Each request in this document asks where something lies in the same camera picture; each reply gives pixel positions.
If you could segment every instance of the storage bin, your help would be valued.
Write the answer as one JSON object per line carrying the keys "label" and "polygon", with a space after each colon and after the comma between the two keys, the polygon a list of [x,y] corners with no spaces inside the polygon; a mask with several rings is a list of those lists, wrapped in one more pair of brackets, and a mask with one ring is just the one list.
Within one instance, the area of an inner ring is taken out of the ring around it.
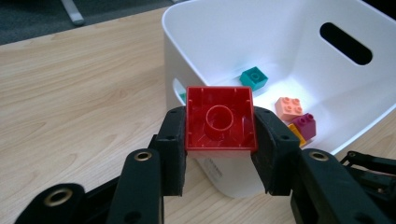
{"label": "storage bin", "polygon": [[[168,109],[187,86],[241,86],[257,66],[269,79],[253,104],[299,98],[317,121],[307,146],[335,154],[396,107],[396,21],[360,0],[189,1],[164,13],[163,30]],[[248,159],[198,162],[229,196],[262,190]]]}

